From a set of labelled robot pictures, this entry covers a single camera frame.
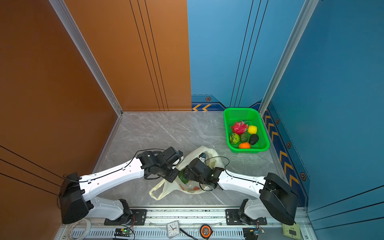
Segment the large green lime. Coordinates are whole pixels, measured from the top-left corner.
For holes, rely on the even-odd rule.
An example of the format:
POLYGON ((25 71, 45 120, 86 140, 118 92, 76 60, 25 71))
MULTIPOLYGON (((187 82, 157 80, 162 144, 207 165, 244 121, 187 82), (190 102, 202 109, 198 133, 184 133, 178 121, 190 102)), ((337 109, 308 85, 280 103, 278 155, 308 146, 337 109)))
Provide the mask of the large green lime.
POLYGON ((178 174, 180 180, 182 181, 183 184, 187 184, 189 182, 189 179, 188 178, 185 178, 185 169, 183 169, 182 171, 179 172, 178 174))

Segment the translucent yellowish plastic bag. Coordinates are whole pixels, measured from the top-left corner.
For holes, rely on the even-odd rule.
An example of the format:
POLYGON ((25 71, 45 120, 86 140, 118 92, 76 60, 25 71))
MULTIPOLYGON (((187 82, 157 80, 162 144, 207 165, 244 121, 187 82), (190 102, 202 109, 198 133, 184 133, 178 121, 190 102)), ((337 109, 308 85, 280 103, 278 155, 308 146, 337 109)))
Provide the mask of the translucent yellowish plastic bag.
POLYGON ((198 195, 203 192, 209 192, 210 188, 207 184, 201 184, 193 180, 193 176, 185 174, 187 166, 194 160, 198 159, 204 165, 214 169, 215 167, 223 168, 224 164, 216 150, 201 146, 184 157, 183 161, 176 166, 179 174, 176 179, 170 183, 161 180, 155 187, 149 191, 152 199, 159 201, 173 191, 181 191, 188 195, 198 195))

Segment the orange fruit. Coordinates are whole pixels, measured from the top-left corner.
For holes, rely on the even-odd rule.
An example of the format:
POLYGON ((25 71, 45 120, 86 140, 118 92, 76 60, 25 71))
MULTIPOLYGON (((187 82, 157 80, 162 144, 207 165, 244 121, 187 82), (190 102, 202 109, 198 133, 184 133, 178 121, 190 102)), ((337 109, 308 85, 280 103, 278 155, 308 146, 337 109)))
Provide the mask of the orange fruit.
POLYGON ((239 149, 250 149, 250 148, 251 148, 251 145, 248 142, 239 144, 239 149))

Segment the green round fruit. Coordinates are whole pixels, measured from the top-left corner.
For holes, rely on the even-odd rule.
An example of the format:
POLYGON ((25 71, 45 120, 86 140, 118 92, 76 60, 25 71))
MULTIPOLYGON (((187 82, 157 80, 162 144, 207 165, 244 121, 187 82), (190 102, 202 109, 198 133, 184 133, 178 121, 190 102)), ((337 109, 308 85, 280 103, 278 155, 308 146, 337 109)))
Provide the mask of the green round fruit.
POLYGON ((243 133, 240 135, 240 142, 245 143, 249 141, 249 135, 247 133, 243 133))

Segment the red dragon fruit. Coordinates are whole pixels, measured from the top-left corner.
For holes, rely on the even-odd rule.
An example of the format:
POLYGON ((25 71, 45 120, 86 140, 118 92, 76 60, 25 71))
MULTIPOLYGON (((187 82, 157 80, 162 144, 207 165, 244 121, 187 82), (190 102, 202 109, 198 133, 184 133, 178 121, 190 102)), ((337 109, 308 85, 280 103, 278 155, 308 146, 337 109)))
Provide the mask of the red dragon fruit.
POLYGON ((248 131, 249 125, 244 121, 235 122, 233 126, 231 126, 231 130, 233 133, 238 134, 239 136, 248 131))

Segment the dark avocado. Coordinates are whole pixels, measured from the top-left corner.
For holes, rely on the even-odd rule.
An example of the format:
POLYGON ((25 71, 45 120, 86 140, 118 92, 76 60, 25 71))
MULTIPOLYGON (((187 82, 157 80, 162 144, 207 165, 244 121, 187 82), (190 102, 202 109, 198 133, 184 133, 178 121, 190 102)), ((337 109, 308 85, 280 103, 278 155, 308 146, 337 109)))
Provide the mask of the dark avocado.
POLYGON ((252 134, 249 138, 249 144, 251 146, 255 145, 259 141, 259 136, 257 134, 252 134))

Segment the yellow fruit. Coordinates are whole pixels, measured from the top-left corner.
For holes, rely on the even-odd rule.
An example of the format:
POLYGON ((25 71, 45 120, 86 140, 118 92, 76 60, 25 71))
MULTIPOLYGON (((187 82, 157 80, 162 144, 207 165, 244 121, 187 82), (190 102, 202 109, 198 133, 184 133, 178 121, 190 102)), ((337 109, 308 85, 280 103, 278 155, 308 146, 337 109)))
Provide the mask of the yellow fruit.
POLYGON ((248 133, 250 135, 256 135, 258 132, 258 127, 257 126, 253 126, 253 125, 249 125, 248 127, 248 133))

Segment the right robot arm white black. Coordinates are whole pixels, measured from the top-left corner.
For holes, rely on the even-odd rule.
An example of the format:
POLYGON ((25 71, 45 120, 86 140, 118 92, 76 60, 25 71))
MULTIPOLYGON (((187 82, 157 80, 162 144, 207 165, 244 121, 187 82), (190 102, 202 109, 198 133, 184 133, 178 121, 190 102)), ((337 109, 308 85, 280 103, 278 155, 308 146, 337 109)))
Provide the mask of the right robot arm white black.
POLYGON ((239 209, 239 217, 246 224, 251 225, 265 213, 285 225, 296 223, 299 194, 274 173, 265 177, 246 176, 228 171, 226 167, 211 168, 196 158, 186 166, 184 177, 210 190, 220 188, 254 197, 254 200, 243 200, 239 209))

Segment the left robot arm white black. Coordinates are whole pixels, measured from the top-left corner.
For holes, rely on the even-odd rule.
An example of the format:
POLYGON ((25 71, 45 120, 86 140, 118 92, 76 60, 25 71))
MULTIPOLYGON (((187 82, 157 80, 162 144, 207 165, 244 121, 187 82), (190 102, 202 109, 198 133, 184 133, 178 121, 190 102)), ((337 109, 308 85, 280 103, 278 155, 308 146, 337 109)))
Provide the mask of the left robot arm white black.
POLYGON ((91 175, 72 173, 65 176, 58 193, 62 223, 73 224, 85 218, 103 218, 107 226, 129 223, 133 213, 126 200, 113 201, 99 195, 128 181, 148 179, 151 175, 172 183, 179 175, 176 166, 183 158, 183 152, 173 147, 166 150, 144 149, 116 167, 91 175))

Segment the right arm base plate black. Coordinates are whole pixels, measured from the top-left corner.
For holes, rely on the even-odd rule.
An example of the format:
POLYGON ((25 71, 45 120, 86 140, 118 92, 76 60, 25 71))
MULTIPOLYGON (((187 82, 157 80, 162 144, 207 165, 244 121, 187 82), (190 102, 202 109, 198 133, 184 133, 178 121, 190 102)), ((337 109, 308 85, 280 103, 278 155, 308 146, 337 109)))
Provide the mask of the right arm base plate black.
POLYGON ((234 226, 234 225, 265 226, 268 224, 267 218, 260 217, 254 220, 238 209, 226 209, 225 213, 226 213, 227 225, 229 226, 234 226))

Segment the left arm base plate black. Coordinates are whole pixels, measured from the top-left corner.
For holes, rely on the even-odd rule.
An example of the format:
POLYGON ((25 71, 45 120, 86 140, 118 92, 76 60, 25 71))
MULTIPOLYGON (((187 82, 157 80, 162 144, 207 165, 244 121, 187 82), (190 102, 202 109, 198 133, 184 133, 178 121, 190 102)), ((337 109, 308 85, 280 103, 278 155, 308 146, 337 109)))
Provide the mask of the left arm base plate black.
POLYGON ((116 220, 105 219, 105 226, 143 226, 147 217, 146 209, 133 209, 130 214, 124 213, 116 220))

